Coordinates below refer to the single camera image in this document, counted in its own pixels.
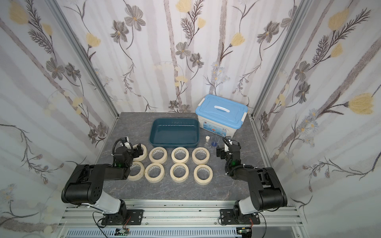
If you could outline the cream masking tape roll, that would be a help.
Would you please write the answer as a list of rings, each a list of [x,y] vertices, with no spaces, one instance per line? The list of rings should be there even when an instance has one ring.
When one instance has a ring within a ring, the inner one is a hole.
[[[185,170],[185,174],[184,174],[182,177],[177,177],[177,176],[175,176],[175,174],[174,174],[174,171],[175,171],[178,167],[182,167],[182,168]],[[176,183],[183,183],[183,182],[185,182],[185,181],[188,179],[189,174],[190,174],[190,172],[189,172],[189,168],[188,168],[188,166],[187,166],[186,164],[184,164],[184,163],[176,163],[176,164],[174,164],[174,165],[171,167],[171,169],[170,169],[170,176],[171,176],[171,179],[172,179],[174,182],[176,182]]]
[[[203,159],[198,159],[197,154],[203,154],[205,157]],[[197,147],[192,152],[192,160],[197,165],[203,165],[206,164],[210,159],[210,153],[209,151],[204,147]]]
[[[141,162],[143,161],[144,159],[146,159],[147,155],[148,155],[148,152],[147,152],[147,148],[144,144],[141,144],[141,148],[143,150],[143,154],[140,155],[139,157],[137,158],[134,158],[134,161],[138,161],[138,162]]]
[[[176,155],[182,153],[184,157],[182,159],[177,159]],[[186,164],[189,160],[189,151],[184,147],[177,147],[171,153],[171,158],[174,163],[183,163]]]
[[[137,181],[137,180],[140,180],[141,178],[143,178],[143,176],[145,174],[145,167],[144,167],[144,165],[141,162],[133,161],[133,163],[131,165],[131,171],[134,168],[137,168],[137,167],[139,167],[139,169],[140,169],[139,172],[136,175],[129,174],[128,180]]]
[[[155,154],[161,155],[161,157],[155,159]],[[149,159],[152,163],[164,164],[168,159],[167,150],[163,147],[155,147],[149,153]]]

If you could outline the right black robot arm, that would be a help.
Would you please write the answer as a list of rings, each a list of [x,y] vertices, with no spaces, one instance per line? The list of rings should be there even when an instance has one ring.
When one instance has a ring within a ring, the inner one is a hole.
[[[221,225],[259,224],[258,214],[286,207],[288,199],[273,168],[257,168],[241,161],[241,145],[227,136],[222,139],[224,147],[217,146],[216,156],[225,160],[225,174],[248,184],[249,196],[235,202],[232,209],[221,209]]]

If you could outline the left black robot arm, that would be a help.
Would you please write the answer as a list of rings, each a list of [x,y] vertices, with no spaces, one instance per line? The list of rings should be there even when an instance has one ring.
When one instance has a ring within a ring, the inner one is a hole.
[[[128,179],[134,159],[146,156],[142,144],[133,146],[127,137],[115,141],[112,164],[77,165],[61,194],[63,203],[89,206],[103,217],[97,222],[101,228],[111,225],[140,225],[142,209],[129,210],[126,203],[103,191],[106,180]]]

